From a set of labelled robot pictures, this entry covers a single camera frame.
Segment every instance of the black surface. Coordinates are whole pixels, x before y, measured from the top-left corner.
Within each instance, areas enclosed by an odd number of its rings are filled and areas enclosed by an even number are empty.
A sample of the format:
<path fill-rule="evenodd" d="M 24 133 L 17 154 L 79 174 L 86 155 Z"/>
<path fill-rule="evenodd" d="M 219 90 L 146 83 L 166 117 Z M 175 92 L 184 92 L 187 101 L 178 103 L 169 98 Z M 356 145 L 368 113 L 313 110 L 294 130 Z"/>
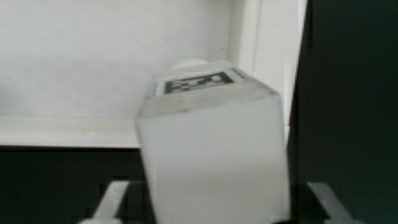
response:
<path fill-rule="evenodd" d="M 393 224 L 398 1 L 312 3 L 292 119 L 294 182 L 328 182 L 354 217 Z"/>
<path fill-rule="evenodd" d="M 77 224 L 95 214 L 111 181 L 145 181 L 137 150 L 0 149 L 0 223 Z M 121 209 L 130 221 L 148 218 L 143 191 L 136 184 Z"/>

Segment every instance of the black background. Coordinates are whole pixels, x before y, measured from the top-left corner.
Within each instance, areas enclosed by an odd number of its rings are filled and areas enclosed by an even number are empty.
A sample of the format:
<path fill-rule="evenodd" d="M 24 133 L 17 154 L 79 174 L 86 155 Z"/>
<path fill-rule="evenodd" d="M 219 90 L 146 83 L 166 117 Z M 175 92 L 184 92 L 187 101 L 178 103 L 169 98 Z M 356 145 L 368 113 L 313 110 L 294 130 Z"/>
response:
<path fill-rule="evenodd" d="M 328 182 L 368 224 L 398 223 L 397 84 L 398 1 L 313 0 L 292 116 L 292 183 Z M 75 224 L 93 214 L 111 180 L 145 179 L 137 151 L 2 150 L 0 223 Z"/>

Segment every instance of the white wall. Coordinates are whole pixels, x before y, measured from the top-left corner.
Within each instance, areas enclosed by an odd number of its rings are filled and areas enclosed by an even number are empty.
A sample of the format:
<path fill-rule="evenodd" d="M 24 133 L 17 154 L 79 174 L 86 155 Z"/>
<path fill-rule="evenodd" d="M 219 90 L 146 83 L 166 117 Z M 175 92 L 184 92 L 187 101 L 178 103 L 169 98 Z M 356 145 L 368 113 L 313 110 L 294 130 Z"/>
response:
<path fill-rule="evenodd" d="M 0 114 L 132 117 L 182 56 L 228 58 L 230 0 L 2 0 Z"/>

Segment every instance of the white shelf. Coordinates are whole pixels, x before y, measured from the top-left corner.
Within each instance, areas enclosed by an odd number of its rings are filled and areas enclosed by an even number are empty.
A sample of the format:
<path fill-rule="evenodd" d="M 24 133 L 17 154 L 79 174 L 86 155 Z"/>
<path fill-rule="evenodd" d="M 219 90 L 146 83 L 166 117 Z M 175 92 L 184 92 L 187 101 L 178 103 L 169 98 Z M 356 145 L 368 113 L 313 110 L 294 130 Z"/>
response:
<path fill-rule="evenodd" d="M 269 84 L 289 121 L 306 2 L 6 0 L 0 145 L 139 147 L 148 83 L 187 56 L 228 59 Z"/>
<path fill-rule="evenodd" d="M 139 148 L 134 119 L 0 116 L 0 143 Z"/>

